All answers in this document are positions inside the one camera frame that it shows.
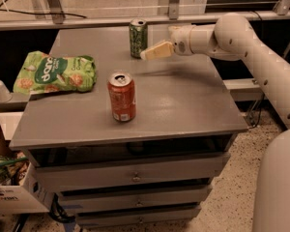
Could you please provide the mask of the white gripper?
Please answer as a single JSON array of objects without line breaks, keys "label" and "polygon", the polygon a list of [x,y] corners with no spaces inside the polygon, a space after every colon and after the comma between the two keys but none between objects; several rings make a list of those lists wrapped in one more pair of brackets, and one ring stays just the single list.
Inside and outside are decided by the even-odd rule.
[{"label": "white gripper", "polygon": [[190,33],[192,25],[169,26],[170,41],[161,41],[148,47],[140,53],[142,60],[154,60],[170,57],[174,51],[178,55],[192,55],[190,49]]}]

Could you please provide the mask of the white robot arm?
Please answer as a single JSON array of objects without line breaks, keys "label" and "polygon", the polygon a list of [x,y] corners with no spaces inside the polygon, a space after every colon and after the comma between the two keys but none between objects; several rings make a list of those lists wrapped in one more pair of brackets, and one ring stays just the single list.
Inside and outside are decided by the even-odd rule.
[{"label": "white robot arm", "polygon": [[143,50],[143,60],[205,54],[241,60],[260,85],[287,130],[277,136],[261,159],[253,209],[252,232],[290,232],[290,64],[257,37],[237,13],[222,15],[207,26],[171,26],[169,39]]}]

